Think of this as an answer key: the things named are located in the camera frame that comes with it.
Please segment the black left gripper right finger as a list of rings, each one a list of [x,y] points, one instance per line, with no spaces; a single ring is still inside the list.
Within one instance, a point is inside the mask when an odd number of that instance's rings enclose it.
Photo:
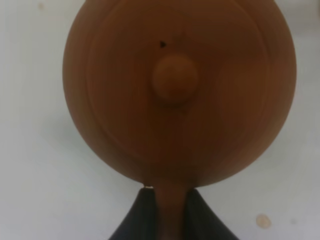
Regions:
[[[211,210],[197,189],[186,195],[182,233],[184,240],[239,240]]]

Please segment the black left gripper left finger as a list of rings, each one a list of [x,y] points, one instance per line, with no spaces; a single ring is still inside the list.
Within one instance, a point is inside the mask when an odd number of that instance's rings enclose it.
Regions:
[[[157,206],[153,188],[142,188],[110,240],[156,240]]]

